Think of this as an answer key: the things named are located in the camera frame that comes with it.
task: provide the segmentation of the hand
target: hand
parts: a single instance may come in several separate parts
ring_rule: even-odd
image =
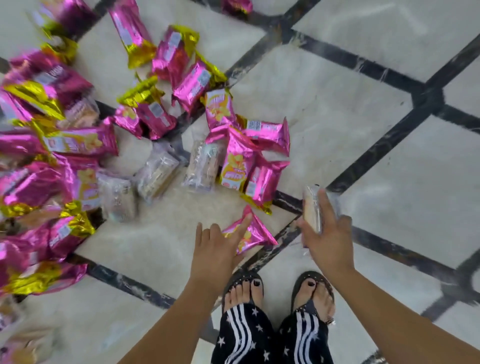
[[[303,218],[298,220],[297,225],[302,230],[303,242],[309,248],[314,262],[332,282],[337,275],[355,270],[352,218],[342,215],[336,219],[324,189],[318,192],[318,202],[322,212],[322,233],[317,234]]]
[[[210,290],[215,297],[223,293],[233,269],[243,259],[235,254],[251,222],[252,215],[248,214],[228,238],[217,224],[202,230],[198,223],[189,282]]]

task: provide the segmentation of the foot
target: foot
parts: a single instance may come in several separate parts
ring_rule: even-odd
[[[323,283],[317,283],[313,278],[303,281],[293,303],[293,309],[303,306],[309,299],[313,299],[313,305],[317,309],[319,319],[327,322],[335,314],[335,303]]]
[[[252,296],[253,303],[258,308],[262,308],[264,301],[264,291],[262,287],[262,281],[254,279],[251,283],[248,279],[244,280],[242,284],[232,287],[230,292],[225,295],[225,309],[224,312],[230,308],[235,307],[240,303],[250,302],[250,295]]]

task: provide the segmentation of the black flip-flop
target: black flip-flop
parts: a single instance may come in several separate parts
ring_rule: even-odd
[[[225,295],[230,292],[230,290],[232,289],[232,287],[236,287],[238,286],[239,284],[242,284],[244,280],[248,280],[250,283],[252,283],[252,281],[254,279],[259,279],[260,282],[262,283],[262,295],[263,295],[263,292],[264,292],[264,282],[262,281],[262,278],[258,275],[258,273],[256,272],[253,272],[253,271],[249,271],[249,270],[242,270],[242,269],[239,269],[237,270],[235,273],[233,273],[232,277],[230,278],[230,280],[228,281],[227,283],[227,286],[225,287],[225,290],[223,291],[223,296],[222,296],[222,312],[225,311]],[[255,304],[255,302],[253,302],[253,298],[252,298],[252,293],[250,293],[250,301],[248,303],[252,303],[252,304]]]
[[[308,312],[309,314],[317,316],[317,318],[320,319],[320,316],[318,315],[317,309],[315,308],[315,305],[313,304],[313,293],[312,293],[312,296],[310,297],[310,299],[307,301],[306,304],[300,306],[296,310],[293,309],[293,304],[295,302],[295,297],[297,296],[298,292],[300,291],[302,283],[307,278],[314,279],[315,282],[317,282],[317,284],[322,284],[323,283],[325,285],[325,287],[327,288],[327,291],[328,291],[330,297],[332,297],[333,302],[335,302],[335,297],[333,295],[333,288],[332,288],[332,285],[330,284],[330,282],[327,281],[327,279],[322,274],[320,274],[319,272],[309,270],[307,272],[304,272],[304,273],[300,274],[300,277],[297,278],[297,281],[295,282],[295,285],[293,286],[292,303],[291,303],[291,306],[290,306],[290,312],[305,311],[305,312]],[[330,318],[325,323],[327,325],[330,325],[330,324],[335,323],[335,320],[333,318]]]

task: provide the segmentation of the white stripe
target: white stripe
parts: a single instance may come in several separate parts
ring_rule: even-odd
[[[295,340],[295,351],[293,352],[293,358],[295,359],[295,364],[300,364],[298,360],[299,348],[300,348],[300,339],[302,334],[302,320],[301,314],[297,311],[297,339]]]
[[[301,364],[306,364],[305,363],[305,341],[312,330],[312,321],[310,320],[310,315],[306,312],[303,313],[303,317],[305,318],[306,327],[305,327],[305,332],[303,333],[300,340],[299,357],[300,357]]]
[[[227,360],[225,360],[225,363],[229,363],[229,360],[231,360],[231,356],[235,353],[235,351],[238,349],[239,345],[240,345],[240,338],[239,338],[239,332],[237,330],[237,323],[235,322],[234,318],[233,318],[233,314],[232,312],[234,312],[234,310],[236,309],[237,307],[232,307],[230,308],[228,311],[227,311],[227,315],[228,315],[228,318],[230,319],[230,325],[232,326],[232,329],[233,329],[233,335],[235,336],[235,346],[233,348],[233,351],[232,351],[232,354],[230,354],[227,358]]]
[[[305,345],[305,359],[307,360],[307,364],[312,364],[310,361],[310,341],[313,339],[315,335],[318,334],[318,318],[315,315],[312,315],[313,318],[313,331],[310,333],[307,339],[307,344]]]
[[[246,338],[246,343],[245,347],[243,348],[243,351],[240,353],[239,357],[235,359],[233,364],[238,364],[240,360],[243,359],[243,357],[250,351],[250,346],[252,344],[252,333],[250,332],[250,328],[248,327],[247,320],[245,319],[245,305],[242,303],[240,305],[240,318],[243,326],[245,326],[245,331],[247,332],[247,338]]]
[[[233,312],[233,315],[234,315],[234,320],[235,320],[235,323],[237,324],[237,327],[239,329],[239,333],[240,333],[240,346],[238,347],[238,349],[236,351],[234,351],[230,357],[227,358],[227,361],[225,361],[226,364],[230,364],[232,363],[233,360],[235,360],[238,355],[241,353],[241,351],[243,350],[244,348],[244,345],[246,343],[246,335],[245,335],[245,331],[244,331],[244,328],[243,328],[243,325],[242,325],[242,322],[241,322],[241,318],[240,318],[240,306],[237,305],[235,306],[236,310]]]

